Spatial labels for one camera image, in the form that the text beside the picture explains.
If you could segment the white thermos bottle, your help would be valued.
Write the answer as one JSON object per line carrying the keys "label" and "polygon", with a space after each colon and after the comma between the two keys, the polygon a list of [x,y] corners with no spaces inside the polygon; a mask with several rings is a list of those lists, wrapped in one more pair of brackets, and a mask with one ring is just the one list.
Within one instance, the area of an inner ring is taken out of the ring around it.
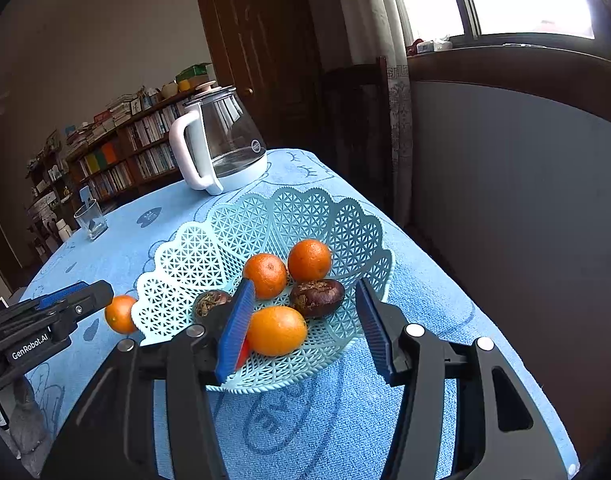
{"label": "white thermos bottle", "polygon": [[58,235],[63,242],[66,242],[72,237],[71,227],[64,219],[59,219],[56,222],[56,228]]}

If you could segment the red tomato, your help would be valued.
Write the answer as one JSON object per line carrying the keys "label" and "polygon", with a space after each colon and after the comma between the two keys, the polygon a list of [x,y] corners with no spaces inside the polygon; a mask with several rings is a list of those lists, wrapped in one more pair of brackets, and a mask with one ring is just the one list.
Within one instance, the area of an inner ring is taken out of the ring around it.
{"label": "red tomato", "polygon": [[245,338],[242,344],[242,348],[240,348],[240,355],[238,356],[235,370],[240,370],[246,363],[249,356],[250,356],[249,341],[247,338]]}

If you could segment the wooden bookshelf with books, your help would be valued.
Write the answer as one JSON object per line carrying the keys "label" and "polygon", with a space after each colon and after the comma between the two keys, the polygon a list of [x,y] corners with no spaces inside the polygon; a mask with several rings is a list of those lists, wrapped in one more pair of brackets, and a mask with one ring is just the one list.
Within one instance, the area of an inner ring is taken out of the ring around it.
{"label": "wooden bookshelf with books", "polygon": [[67,157],[72,194],[88,188],[102,205],[135,200],[182,179],[169,131],[184,105],[216,86],[213,80],[142,110]]}

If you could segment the dark open shelf unit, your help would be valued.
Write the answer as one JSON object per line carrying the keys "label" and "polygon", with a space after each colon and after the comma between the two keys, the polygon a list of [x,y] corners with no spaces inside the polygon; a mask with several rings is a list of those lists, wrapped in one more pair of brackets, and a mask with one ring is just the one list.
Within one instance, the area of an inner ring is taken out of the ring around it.
{"label": "dark open shelf unit", "polygon": [[64,242],[59,222],[65,233],[76,232],[74,220],[76,201],[69,167],[58,141],[50,141],[27,164],[26,180],[31,186],[32,202],[25,208],[29,221],[31,245],[42,263],[47,262]]}

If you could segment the large orange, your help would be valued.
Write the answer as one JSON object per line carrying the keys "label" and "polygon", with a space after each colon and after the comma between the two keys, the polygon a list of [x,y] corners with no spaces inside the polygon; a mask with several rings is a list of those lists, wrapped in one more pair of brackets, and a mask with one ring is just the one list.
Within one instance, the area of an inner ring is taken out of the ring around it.
{"label": "large orange", "polygon": [[116,333],[129,335],[138,329],[132,321],[132,307],[136,299],[128,295],[115,296],[105,308],[105,318],[108,326]]}

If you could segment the clear drinking glass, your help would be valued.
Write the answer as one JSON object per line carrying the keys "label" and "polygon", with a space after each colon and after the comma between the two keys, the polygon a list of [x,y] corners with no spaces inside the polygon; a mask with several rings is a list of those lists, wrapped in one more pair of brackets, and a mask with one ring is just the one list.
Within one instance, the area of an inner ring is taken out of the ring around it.
{"label": "clear drinking glass", "polygon": [[107,222],[96,200],[88,200],[74,214],[80,228],[90,240],[96,240],[107,229]]}

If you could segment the dark mangosteen in basket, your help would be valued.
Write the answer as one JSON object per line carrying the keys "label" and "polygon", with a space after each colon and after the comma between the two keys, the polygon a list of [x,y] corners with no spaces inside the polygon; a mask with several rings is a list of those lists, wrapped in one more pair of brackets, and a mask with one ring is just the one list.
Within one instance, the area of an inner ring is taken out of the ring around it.
{"label": "dark mangosteen in basket", "polygon": [[345,298],[345,286],[331,278],[303,282],[292,287],[290,304],[304,318],[324,318],[333,314]]}

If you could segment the small orange in basket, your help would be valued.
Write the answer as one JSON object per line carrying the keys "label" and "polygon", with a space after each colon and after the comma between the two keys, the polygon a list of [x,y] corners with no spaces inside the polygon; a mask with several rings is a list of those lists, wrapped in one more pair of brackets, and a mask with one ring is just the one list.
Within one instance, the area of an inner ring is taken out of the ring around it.
{"label": "small orange in basket", "polygon": [[287,264],[297,283],[319,281],[331,268],[331,251],[319,240],[301,240],[289,252]]}
{"label": "small orange in basket", "polygon": [[258,300],[277,297],[287,285],[287,269],[278,256],[257,254],[250,257],[243,268],[243,277],[255,285]]}

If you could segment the dark wooden door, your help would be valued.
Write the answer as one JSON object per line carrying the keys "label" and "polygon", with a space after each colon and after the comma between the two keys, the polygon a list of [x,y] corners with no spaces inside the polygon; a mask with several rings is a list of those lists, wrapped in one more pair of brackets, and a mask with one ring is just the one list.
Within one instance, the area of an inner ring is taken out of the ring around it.
{"label": "dark wooden door", "polygon": [[198,0],[217,82],[233,86],[270,148],[321,151],[323,75],[309,0]]}

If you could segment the blue terry tablecloth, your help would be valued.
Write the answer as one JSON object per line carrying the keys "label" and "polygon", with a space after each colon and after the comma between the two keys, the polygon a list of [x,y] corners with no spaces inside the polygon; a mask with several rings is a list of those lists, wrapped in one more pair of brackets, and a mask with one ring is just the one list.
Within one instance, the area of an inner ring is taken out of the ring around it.
{"label": "blue terry tablecloth", "polygon": [[[220,196],[174,183],[109,214],[97,240],[76,233],[32,279],[34,298],[104,280],[142,301],[146,322],[174,334],[199,286],[232,288],[256,252],[286,257],[317,238],[346,289],[367,275],[406,318],[438,337],[489,337],[523,381],[559,449],[565,473],[579,459],[555,408],[502,332],[401,229],[301,150],[270,151],[262,177]],[[251,356],[232,384],[209,396],[234,479],[376,479],[385,465],[401,393],[369,355],[353,303],[313,322],[290,356]]]}

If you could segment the teal lattice fruit basket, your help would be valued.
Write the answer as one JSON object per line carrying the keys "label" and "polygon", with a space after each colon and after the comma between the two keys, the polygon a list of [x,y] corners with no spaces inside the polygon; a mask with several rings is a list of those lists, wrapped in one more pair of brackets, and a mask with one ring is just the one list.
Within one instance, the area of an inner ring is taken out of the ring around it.
{"label": "teal lattice fruit basket", "polygon": [[286,309],[301,281],[328,278],[343,291],[331,306],[304,313],[279,356],[250,352],[238,370],[214,387],[261,393],[287,387],[337,361],[362,334],[354,285],[367,278],[386,298],[394,268],[380,221],[352,198],[333,200],[320,188],[281,188],[270,197],[247,194],[212,208],[205,221],[182,224],[154,255],[153,270],[138,278],[131,316],[144,344],[176,336],[202,313],[206,292],[232,294],[242,278],[254,284],[259,312]]}

